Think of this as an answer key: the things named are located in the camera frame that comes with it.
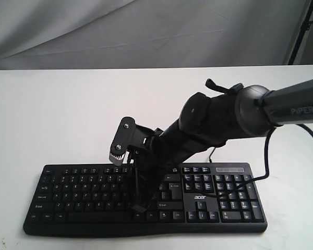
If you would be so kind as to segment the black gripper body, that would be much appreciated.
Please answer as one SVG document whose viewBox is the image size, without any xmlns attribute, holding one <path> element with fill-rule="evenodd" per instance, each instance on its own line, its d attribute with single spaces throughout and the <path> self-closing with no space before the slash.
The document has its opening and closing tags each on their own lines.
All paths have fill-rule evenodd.
<svg viewBox="0 0 313 250">
<path fill-rule="evenodd" d="M 129 152 L 129 162 L 138 170 L 139 196 L 140 180 L 159 179 L 174 167 L 190 157 L 190 136 L 181 132 L 178 127 L 169 127 L 165 131 L 154 130 L 149 152 Z"/>
</svg>

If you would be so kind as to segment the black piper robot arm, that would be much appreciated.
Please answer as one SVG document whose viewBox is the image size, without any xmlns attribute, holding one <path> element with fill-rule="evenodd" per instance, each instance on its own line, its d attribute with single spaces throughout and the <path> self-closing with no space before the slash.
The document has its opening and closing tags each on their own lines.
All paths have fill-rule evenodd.
<svg viewBox="0 0 313 250">
<path fill-rule="evenodd" d="M 219 95 L 194 94 L 166 130 L 138 126 L 143 138 L 131 153 L 135 211 L 146 211 L 164 176 L 196 153 L 222 147 L 228 140 L 269 137 L 285 124 L 313 123 L 313 79 L 274 91 L 242 84 L 226 89 L 210 79 L 206 86 Z"/>
</svg>

